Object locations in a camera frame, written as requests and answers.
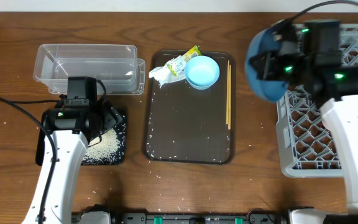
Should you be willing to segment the wooden chopstick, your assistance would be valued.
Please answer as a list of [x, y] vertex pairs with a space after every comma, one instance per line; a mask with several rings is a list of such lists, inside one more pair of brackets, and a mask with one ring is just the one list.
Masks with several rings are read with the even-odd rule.
[[228, 106], [228, 129], [231, 130], [231, 65], [229, 64], [228, 78], [229, 78], [229, 106]]
[[226, 72], [226, 124], [229, 122], [229, 69], [230, 62], [227, 61], [227, 72]]

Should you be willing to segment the wooden chopstick right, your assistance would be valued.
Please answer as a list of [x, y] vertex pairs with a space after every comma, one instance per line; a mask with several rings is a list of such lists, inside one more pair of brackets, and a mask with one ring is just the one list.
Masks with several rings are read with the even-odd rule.
[[228, 129], [231, 130], [231, 65], [229, 64], [228, 78], [229, 78], [229, 106], [228, 106]]

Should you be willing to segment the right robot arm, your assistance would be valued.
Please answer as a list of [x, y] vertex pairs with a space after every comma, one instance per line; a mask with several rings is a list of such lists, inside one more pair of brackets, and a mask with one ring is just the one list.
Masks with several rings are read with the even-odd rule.
[[260, 31], [246, 57], [246, 77], [260, 98], [278, 101], [290, 85], [303, 85], [317, 104], [341, 163], [347, 213], [297, 208], [288, 223], [358, 223], [358, 67], [342, 64], [340, 23], [313, 20], [298, 32], [285, 19]]

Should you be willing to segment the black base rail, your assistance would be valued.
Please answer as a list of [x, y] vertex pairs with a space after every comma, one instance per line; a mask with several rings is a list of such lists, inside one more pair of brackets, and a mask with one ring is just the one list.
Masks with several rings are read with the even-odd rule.
[[190, 213], [114, 213], [95, 205], [71, 216], [72, 223], [111, 224], [296, 224], [296, 223], [358, 223], [358, 214], [328, 213], [313, 207], [297, 207], [282, 213], [261, 208], [247, 214], [190, 214]]

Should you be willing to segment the light blue small bowl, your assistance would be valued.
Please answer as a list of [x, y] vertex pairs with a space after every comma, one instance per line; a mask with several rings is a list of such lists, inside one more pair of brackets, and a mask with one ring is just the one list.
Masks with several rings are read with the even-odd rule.
[[220, 76], [218, 63], [211, 57], [197, 56], [188, 61], [185, 67], [187, 82], [197, 90], [212, 87]]

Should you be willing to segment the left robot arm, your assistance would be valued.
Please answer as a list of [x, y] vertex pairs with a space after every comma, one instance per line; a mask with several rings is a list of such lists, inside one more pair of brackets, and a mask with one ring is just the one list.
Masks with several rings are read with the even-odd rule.
[[122, 116], [98, 96], [101, 80], [70, 77], [58, 108], [43, 113], [44, 156], [34, 197], [24, 223], [71, 223], [78, 173], [89, 143], [122, 122]]

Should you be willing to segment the clear plastic bin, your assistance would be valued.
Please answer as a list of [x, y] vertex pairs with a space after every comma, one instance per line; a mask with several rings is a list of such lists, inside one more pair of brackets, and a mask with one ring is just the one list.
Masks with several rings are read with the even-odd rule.
[[70, 77], [101, 80], [109, 95], [138, 90], [137, 47], [114, 44], [43, 44], [39, 47], [33, 78], [52, 94], [67, 92]]

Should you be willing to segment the crumpled white green wrapper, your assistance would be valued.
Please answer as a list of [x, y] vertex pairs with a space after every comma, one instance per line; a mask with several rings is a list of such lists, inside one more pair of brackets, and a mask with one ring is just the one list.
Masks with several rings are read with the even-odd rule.
[[201, 55], [197, 45], [192, 47], [185, 54], [170, 59], [164, 66], [153, 68], [149, 72], [149, 78], [159, 82], [160, 87], [164, 84], [175, 83], [185, 79], [185, 67], [195, 57]]

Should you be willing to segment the dark blue plate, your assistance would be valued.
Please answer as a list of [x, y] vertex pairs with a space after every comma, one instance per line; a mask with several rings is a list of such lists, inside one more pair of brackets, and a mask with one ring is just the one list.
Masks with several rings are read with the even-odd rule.
[[284, 81], [259, 80], [256, 69], [250, 64], [250, 58], [262, 52], [279, 50], [281, 45], [280, 42], [274, 40], [271, 28], [264, 29], [250, 42], [245, 60], [245, 74], [250, 89], [259, 98], [273, 103], [284, 96], [288, 90], [288, 84]]

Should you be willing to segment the wooden chopstick left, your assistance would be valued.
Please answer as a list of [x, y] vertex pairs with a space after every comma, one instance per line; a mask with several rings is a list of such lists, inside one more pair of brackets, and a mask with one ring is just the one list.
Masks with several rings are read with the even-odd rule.
[[227, 72], [226, 72], [226, 124], [229, 122], [229, 69], [230, 62], [227, 61]]

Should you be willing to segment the pile of white rice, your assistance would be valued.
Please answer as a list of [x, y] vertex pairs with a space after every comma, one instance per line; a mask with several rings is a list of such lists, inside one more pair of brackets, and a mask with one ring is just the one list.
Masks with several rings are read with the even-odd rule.
[[126, 121], [90, 142], [82, 161], [83, 166], [118, 165], [126, 151]]

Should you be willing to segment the grey dishwasher rack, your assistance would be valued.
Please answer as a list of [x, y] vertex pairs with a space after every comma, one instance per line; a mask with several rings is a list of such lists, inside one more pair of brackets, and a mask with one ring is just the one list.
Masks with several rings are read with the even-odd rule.
[[[358, 66], [358, 24], [343, 24], [339, 48], [344, 65]], [[290, 178], [342, 177], [329, 131], [318, 107], [299, 85], [277, 102], [276, 133], [282, 173]]]

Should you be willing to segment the black plastic tray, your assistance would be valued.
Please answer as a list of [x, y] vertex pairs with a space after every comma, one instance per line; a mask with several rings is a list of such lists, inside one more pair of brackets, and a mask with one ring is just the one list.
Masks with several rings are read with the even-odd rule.
[[118, 165], [124, 160], [126, 114], [112, 106], [49, 109], [42, 115], [42, 124], [49, 134], [68, 130], [85, 135], [88, 148], [83, 166]]

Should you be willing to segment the brown serving tray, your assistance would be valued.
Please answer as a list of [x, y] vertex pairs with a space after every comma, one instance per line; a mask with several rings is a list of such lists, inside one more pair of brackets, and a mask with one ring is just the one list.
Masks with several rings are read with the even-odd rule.
[[186, 80], [159, 84], [150, 78], [142, 152], [153, 161], [223, 165], [234, 156], [234, 125], [226, 123], [227, 67], [234, 58], [203, 52], [220, 69], [217, 82], [197, 90]]

